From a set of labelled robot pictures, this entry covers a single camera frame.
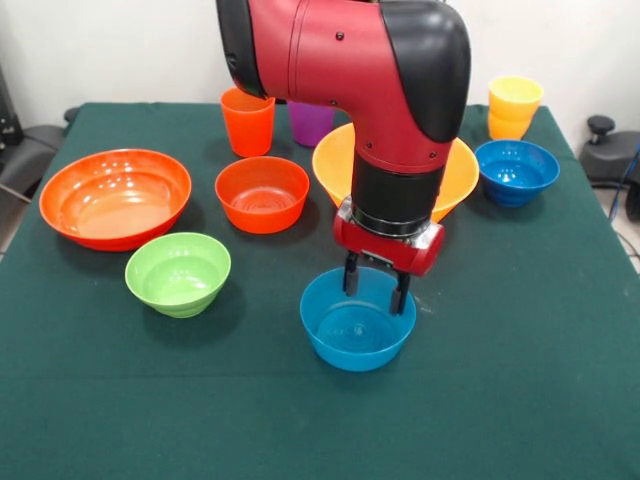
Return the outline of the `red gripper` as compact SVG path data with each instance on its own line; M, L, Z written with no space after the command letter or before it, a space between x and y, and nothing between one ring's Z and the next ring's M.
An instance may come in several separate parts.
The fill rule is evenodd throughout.
M431 269L445 239L444 226L433 222L426 222L416 234L406 238L369 231L355 221L350 196L342 201L337 211L333 231L337 243L350 251L343 274L343 292L347 296L357 293L359 255L387 264L397 271L397 285L392 291L390 304L392 315L404 313L411 275L422 276Z

